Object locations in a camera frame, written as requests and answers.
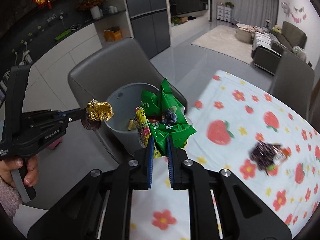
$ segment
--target gray trash bin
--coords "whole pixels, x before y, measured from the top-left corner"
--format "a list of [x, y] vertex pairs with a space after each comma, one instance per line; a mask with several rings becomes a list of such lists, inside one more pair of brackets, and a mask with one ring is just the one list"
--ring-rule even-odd
[[107, 99], [107, 102], [112, 106], [114, 115], [109, 121], [105, 121], [105, 123], [131, 155], [134, 155], [136, 150], [142, 148], [137, 130], [128, 131], [129, 121], [135, 118], [135, 109], [141, 105], [142, 90], [156, 95], [159, 94], [158, 88], [153, 85], [131, 83], [120, 87]]

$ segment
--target dining table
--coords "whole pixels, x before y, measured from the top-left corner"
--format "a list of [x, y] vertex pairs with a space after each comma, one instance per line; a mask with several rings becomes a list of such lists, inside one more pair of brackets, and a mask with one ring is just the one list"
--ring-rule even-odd
[[[187, 117], [196, 129], [184, 148], [188, 158], [207, 170], [231, 170], [295, 237], [320, 201], [319, 133], [272, 95], [224, 71], [212, 76]], [[260, 170], [250, 158], [259, 141], [281, 144], [286, 161]], [[130, 239], [190, 240], [188, 191], [171, 188], [165, 156], [154, 159], [152, 188], [133, 191]]]

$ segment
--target metal screw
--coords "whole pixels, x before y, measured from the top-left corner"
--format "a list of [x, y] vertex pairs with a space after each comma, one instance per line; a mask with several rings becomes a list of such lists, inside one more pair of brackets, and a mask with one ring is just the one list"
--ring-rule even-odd
[[129, 161], [129, 165], [132, 166], [132, 167], [135, 167], [139, 164], [139, 162], [137, 160], [131, 160]]
[[231, 175], [231, 171], [229, 171], [228, 169], [223, 169], [221, 171], [221, 174], [222, 176], [229, 177]]
[[92, 177], [98, 177], [100, 174], [101, 174], [101, 171], [99, 171], [99, 170], [92, 170], [92, 171], [90, 172], [90, 175], [91, 175]]
[[183, 161], [183, 164], [186, 165], [186, 166], [192, 166], [193, 165], [193, 161], [186, 159], [186, 160]]

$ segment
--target sofa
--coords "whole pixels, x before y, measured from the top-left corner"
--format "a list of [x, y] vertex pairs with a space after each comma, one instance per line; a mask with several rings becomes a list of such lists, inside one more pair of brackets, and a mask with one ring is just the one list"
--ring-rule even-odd
[[275, 74], [284, 50], [292, 52], [298, 45], [304, 49], [307, 42], [306, 34], [293, 24], [284, 21], [282, 33], [256, 33], [252, 45], [251, 57], [256, 67]]

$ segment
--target sofa cushion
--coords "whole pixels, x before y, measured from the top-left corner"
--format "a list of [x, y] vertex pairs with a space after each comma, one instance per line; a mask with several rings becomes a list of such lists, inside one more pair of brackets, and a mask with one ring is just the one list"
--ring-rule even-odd
[[286, 46], [289, 51], [292, 51], [293, 47], [282, 34], [278, 33], [277, 38], [282, 45]]
[[291, 47], [298, 45], [299, 47], [304, 48], [307, 36], [302, 30], [293, 24], [284, 21], [282, 35], [287, 39]]

